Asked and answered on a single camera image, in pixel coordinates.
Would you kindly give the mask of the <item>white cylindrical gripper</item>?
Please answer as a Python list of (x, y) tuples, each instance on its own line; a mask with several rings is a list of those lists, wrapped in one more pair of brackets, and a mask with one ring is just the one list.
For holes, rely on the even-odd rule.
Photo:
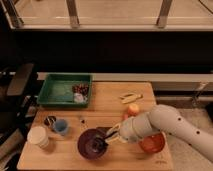
[(118, 132), (120, 136), (109, 137), (105, 139), (107, 144), (113, 143), (115, 141), (122, 141), (125, 143), (133, 143), (138, 140), (138, 137), (133, 130), (133, 118), (127, 118), (121, 124), (117, 123), (113, 127), (111, 127), (107, 132), (106, 135), (110, 135), (113, 132)]

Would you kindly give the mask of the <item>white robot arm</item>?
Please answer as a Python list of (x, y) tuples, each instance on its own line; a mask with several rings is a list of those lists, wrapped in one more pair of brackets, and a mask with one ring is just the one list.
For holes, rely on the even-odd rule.
[(190, 144), (213, 163), (213, 135), (188, 122), (176, 108), (168, 105), (155, 105), (147, 112), (117, 123), (107, 131), (105, 141), (134, 143), (160, 131)]

